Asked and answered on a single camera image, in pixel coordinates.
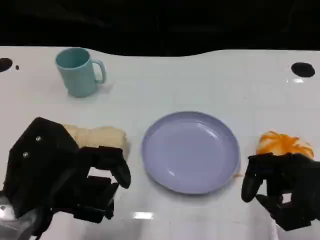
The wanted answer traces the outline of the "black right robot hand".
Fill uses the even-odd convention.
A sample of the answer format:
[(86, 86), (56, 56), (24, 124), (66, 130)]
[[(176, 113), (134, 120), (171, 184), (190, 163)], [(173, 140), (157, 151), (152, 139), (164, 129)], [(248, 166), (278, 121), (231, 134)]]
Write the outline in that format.
[(285, 231), (309, 227), (320, 218), (320, 163), (301, 153), (251, 155), (241, 198), (257, 199)]

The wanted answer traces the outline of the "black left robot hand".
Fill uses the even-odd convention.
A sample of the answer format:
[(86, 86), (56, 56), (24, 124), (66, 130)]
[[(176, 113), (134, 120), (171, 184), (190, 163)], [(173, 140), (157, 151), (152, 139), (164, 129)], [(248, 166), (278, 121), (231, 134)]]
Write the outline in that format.
[(114, 196), (118, 187), (129, 188), (131, 172), (121, 148), (85, 146), (76, 152), (61, 180), (52, 212), (98, 224), (114, 216)]

